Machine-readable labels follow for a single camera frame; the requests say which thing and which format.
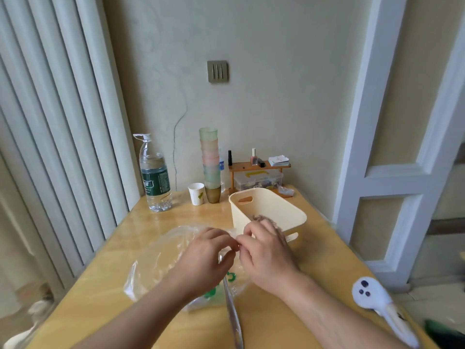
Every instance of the nail polish bottle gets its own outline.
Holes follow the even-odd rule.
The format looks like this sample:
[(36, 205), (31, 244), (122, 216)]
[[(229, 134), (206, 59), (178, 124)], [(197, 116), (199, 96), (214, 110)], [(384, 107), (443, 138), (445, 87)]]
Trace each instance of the nail polish bottle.
[(251, 165), (258, 165), (259, 164), (259, 158), (257, 157), (257, 154), (255, 152), (255, 148), (252, 148), (252, 157), (250, 157), (250, 164)]

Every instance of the door frame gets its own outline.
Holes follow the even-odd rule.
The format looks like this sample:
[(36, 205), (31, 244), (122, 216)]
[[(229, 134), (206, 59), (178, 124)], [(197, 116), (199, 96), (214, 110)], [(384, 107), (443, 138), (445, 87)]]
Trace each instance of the door frame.
[(405, 196), (385, 258), (365, 262), (404, 290), (465, 131), (465, 14), (415, 163), (368, 167), (406, 0), (373, 0), (342, 162), (333, 223), (349, 244), (360, 198)]

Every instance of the left hand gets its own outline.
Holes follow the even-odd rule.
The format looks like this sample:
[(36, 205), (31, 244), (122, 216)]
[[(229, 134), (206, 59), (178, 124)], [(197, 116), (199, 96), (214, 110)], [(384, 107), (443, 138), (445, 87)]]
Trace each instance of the left hand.
[[(218, 254), (225, 247), (231, 250), (218, 263)], [(207, 228), (191, 241), (175, 266), (166, 275), (178, 290), (191, 301), (216, 287), (233, 266), (238, 242), (228, 232)]]

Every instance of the small plastic bag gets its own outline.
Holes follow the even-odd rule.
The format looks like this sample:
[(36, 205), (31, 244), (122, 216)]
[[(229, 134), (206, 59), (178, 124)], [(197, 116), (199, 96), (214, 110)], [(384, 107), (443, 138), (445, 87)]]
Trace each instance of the small plastic bag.
[[(142, 298), (150, 289), (157, 285), (168, 271), (174, 267), (189, 243), (205, 227), (183, 225), (171, 229), (165, 235), (148, 245), (132, 264), (131, 271), (124, 285), (125, 294), (134, 302)], [(235, 230), (227, 230), (232, 237)], [(239, 295), (250, 283), (236, 253), (234, 264), (227, 274), (228, 285), (233, 297)], [(203, 296), (190, 302), (183, 310), (192, 311), (207, 306), (223, 306), (225, 304), (224, 288), (220, 283)]]

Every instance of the green bottle label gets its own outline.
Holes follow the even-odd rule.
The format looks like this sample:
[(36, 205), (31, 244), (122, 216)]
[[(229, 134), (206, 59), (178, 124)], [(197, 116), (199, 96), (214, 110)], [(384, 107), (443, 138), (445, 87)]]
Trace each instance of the green bottle label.
[(141, 172), (147, 196), (159, 196), (171, 189), (167, 167), (142, 169)]

